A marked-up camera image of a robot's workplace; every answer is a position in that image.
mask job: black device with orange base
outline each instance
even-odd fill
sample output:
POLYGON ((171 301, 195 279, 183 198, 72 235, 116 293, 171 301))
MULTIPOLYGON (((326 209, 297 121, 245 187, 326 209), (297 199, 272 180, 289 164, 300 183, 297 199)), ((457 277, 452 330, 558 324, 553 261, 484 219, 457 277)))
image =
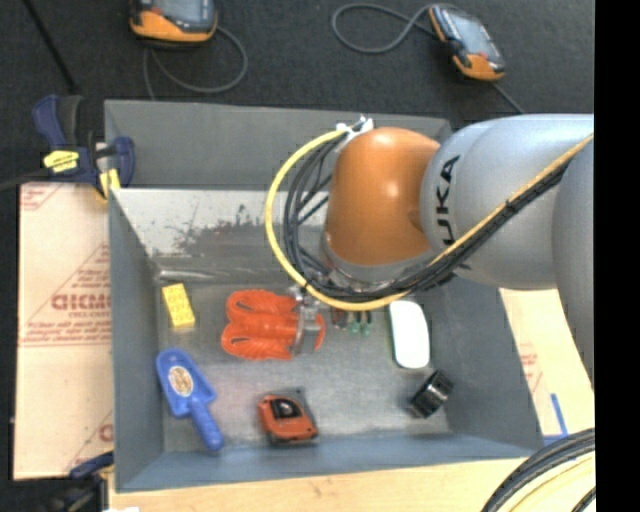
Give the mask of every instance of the black device with orange base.
POLYGON ((494 81, 505 73, 505 62, 482 22, 458 7, 434 4, 429 18, 440 41, 447 44, 460 72, 476 80, 494 81))
POLYGON ((265 395, 258 404, 260 425, 274 446, 299 444, 318 436, 318 428, 300 388, 265 395))
POLYGON ((129 0, 131 30, 145 43, 162 48, 199 46, 218 25, 214 0, 129 0))

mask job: dark carpet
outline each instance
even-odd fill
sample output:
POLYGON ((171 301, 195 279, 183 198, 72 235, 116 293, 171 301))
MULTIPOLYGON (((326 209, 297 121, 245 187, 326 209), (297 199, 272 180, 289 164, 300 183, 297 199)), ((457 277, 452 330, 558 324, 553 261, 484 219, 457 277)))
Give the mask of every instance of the dark carpet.
MULTIPOLYGON (((516 113, 495 88, 461 80, 446 52, 419 30, 394 51, 362 55, 333 35, 331 14, 346 2, 225 0, 221 25, 244 44, 246 77, 214 96, 178 88, 150 66, 159 99, 234 105, 268 105, 446 118, 454 129, 516 113)), ((31 0, 45 29, 23 0, 3 0, 0 10, 0 179, 39 168, 46 147, 35 132, 31 108, 43 96, 69 94, 69 83, 47 46, 49 35, 84 97, 79 127, 103 130, 103 101, 147 98, 143 46, 129 31, 127 0, 31 0)), ((387 2, 408 16, 423 4, 387 2)), ((507 62, 500 86, 528 113, 592 113, 595 84, 595 0, 456 0, 481 18, 507 62)), ((379 46, 402 22, 353 11, 340 28, 354 42, 379 46)), ((240 55, 217 34, 198 50, 163 54, 173 73, 201 86, 222 84, 240 69, 240 55)), ((15 392, 17 202, 0 192, 0 511, 35 510, 68 483, 11 481, 11 418, 15 392)), ((42 418, 43 422, 55 418, 42 418)))

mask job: blue trowel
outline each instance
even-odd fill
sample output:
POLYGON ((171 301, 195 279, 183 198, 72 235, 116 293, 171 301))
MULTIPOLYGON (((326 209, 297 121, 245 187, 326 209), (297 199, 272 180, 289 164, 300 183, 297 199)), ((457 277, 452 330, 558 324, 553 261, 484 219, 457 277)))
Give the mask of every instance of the blue trowel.
POLYGON ((217 394, 191 357, 179 348, 163 350, 156 358, 156 370, 171 414, 191 416, 207 448, 222 448, 222 433, 208 408, 217 394))

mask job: gray box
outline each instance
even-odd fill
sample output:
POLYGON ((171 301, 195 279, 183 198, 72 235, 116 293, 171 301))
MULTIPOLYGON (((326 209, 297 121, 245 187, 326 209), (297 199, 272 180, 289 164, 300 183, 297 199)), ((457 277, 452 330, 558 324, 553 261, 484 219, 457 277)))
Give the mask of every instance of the gray box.
MULTIPOLYGON (((373 313, 368 337, 328 324, 323 346, 292 361, 245 361, 220 347, 224 304, 236 289, 284 293, 291 282, 264 235, 265 190, 304 142, 353 122, 355 113, 210 104, 110 101, 107 137, 131 136, 136 177, 110 202, 116 490, 425 466, 529 455, 542 446, 538 421, 498 290, 454 278, 414 296, 432 341, 428 368, 393 360, 388 313, 373 313), (161 287, 184 282, 196 314, 170 327, 161 287), (187 350, 218 398, 210 404, 225 448, 210 454, 190 420, 169 414, 154 361, 187 350), (439 368, 454 382, 445 405, 415 418, 408 400, 439 368), (301 386, 320 436, 273 448, 260 431, 263 394, 301 386)), ((438 140, 446 121, 373 115, 438 140)), ((320 220, 305 240, 319 241, 320 220)))

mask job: yellow cable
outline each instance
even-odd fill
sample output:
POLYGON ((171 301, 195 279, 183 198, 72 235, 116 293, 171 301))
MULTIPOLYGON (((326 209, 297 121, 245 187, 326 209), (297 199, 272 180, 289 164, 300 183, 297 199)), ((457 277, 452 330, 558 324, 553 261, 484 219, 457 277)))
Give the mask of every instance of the yellow cable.
MULTIPOLYGON (((322 292, 316 290, 313 286, 308 284, 307 280, 291 265, 289 260, 287 260, 286 255, 282 252, 280 245, 278 244, 278 240, 273 229, 273 203, 275 202, 276 194, 278 189, 280 188, 280 184, 289 173, 289 171, 295 166, 295 164, 307 153, 313 151, 318 146, 325 144, 348 131, 348 128, 334 130, 324 135, 321 135, 312 141, 308 142, 301 148, 299 148, 293 155, 291 155, 287 161, 283 164, 280 170, 276 173, 276 176, 271 183, 271 187, 269 188, 269 192, 267 193, 267 199, 265 202, 265 211, 264 211, 264 222, 265 229, 267 232, 267 240, 269 241, 269 245, 275 255, 276 259, 282 265, 282 268, 289 274, 289 276, 299 285, 302 286, 309 292, 310 295, 315 297, 316 299, 328 304, 329 306, 342 309, 345 311, 369 311, 372 309, 381 308, 384 306, 388 306, 395 300, 398 300, 409 293, 409 290, 406 292, 400 292, 393 295, 387 295, 386 297, 375 299, 368 302, 345 302, 342 300, 334 299, 333 297, 329 297, 328 295, 323 294, 322 292)), ((471 236, 473 236, 476 232, 486 226, 489 222, 491 222, 495 217, 497 217, 502 210, 505 208, 505 204, 508 204, 509 201, 513 201, 520 194, 524 193, 531 187, 537 185, 542 179, 546 176, 554 172, 561 165, 564 165, 569 159, 573 158, 581 149, 583 149, 591 140, 593 139, 593 133, 589 136, 585 137, 578 144, 573 146, 571 149, 566 151, 560 157, 555 159, 551 164, 545 167, 542 172, 536 175, 532 180, 530 180, 527 184, 521 187, 517 192, 511 195, 507 203, 504 203, 498 206, 493 212, 487 215, 484 219, 478 222, 473 228, 467 231, 459 240, 450 245, 445 251, 438 254, 433 260, 429 262, 429 265, 425 267, 425 270, 430 266, 434 265, 436 262, 440 261, 445 256, 451 254, 455 249, 460 247, 463 243, 465 243, 471 236)))
POLYGON ((329 297, 322 292, 316 290, 313 286, 307 283, 307 280, 295 269, 293 265, 289 263, 287 257, 282 252, 280 245, 278 244, 278 240, 273 229, 273 203, 275 202, 276 194, 278 189, 280 188, 280 184, 284 180, 287 173, 293 168, 298 160, 300 160, 304 155, 313 151, 318 146, 325 144, 341 135, 343 135, 347 130, 340 129, 334 130, 332 132, 325 133, 320 137, 313 139, 311 142, 308 142, 300 149, 298 149, 293 155, 291 155, 284 165, 277 172, 273 182, 271 183, 271 187, 269 188, 269 192, 267 193, 267 199, 265 202, 265 210, 264 210, 264 223, 265 229, 267 232, 267 240, 269 241, 269 245, 275 255, 276 259, 282 265, 282 268, 289 274, 289 276, 299 285, 305 288, 310 295, 315 297, 316 299, 328 304, 329 306, 343 309, 346 311, 369 311, 371 309, 380 308, 391 304, 394 300, 397 300, 401 297, 404 297, 408 292, 398 293, 395 295, 389 295, 382 299, 376 299, 369 302, 362 303, 351 303, 345 302, 342 300, 334 299, 333 297, 329 297))

